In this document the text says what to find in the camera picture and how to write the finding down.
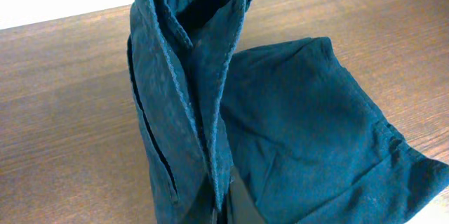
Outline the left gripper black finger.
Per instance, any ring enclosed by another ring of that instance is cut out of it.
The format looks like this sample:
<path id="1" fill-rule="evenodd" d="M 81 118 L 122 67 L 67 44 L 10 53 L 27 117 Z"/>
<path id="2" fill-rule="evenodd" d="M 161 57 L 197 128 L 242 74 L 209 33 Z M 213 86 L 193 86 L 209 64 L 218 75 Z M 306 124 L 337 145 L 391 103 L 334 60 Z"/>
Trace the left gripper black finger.
<path id="1" fill-rule="evenodd" d="M 237 168 L 233 166 L 230 171 L 231 180 L 226 201 L 227 223 L 266 224 Z"/>

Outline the dark blue shorts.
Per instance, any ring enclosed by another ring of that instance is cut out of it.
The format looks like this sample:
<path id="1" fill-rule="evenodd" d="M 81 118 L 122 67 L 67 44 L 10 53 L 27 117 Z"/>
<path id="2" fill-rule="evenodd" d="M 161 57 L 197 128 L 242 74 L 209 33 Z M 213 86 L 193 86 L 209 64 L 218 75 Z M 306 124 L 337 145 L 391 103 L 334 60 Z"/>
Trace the dark blue shorts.
<path id="1" fill-rule="evenodd" d="M 159 223 L 227 223 L 235 166 L 266 223 L 405 223 L 448 186 L 327 37 L 236 52 L 252 0 L 134 0 L 128 69 Z"/>

